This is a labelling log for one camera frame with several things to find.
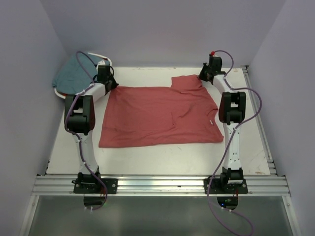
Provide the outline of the salmon pink t shirt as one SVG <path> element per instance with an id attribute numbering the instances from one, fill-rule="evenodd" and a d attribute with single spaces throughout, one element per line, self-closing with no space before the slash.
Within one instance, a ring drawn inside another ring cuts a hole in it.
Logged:
<path id="1" fill-rule="evenodd" d="M 98 146 L 221 143 L 217 105 L 198 76 L 172 77 L 171 82 L 170 87 L 118 86 L 111 91 Z"/>

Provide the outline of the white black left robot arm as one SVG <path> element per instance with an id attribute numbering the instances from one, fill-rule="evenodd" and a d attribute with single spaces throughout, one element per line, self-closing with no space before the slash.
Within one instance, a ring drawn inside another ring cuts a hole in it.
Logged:
<path id="1" fill-rule="evenodd" d="M 87 88 L 65 97 L 64 128 L 73 136 L 79 156 L 79 173 L 73 181 L 74 192 L 105 195 L 107 187 L 101 179 L 93 146 L 94 103 L 115 89 L 118 83 L 112 66 L 99 64 L 96 69 L 97 74 Z"/>

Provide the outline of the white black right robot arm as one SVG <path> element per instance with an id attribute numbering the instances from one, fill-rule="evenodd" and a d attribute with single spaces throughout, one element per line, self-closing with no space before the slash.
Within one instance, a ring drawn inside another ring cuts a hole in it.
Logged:
<path id="1" fill-rule="evenodd" d="M 209 54 L 209 61 L 203 64 L 199 78 L 210 82 L 221 94 L 219 121 L 223 124 L 225 150 L 219 167 L 220 177 L 212 174 L 204 179 L 208 194 L 227 194 L 237 192 L 245 184 L 240 160 L 240 124 L 245 119 L 246 93 L 236 91 L 228 84 L 226 72 L 222 70 L 222 59 Z"/>

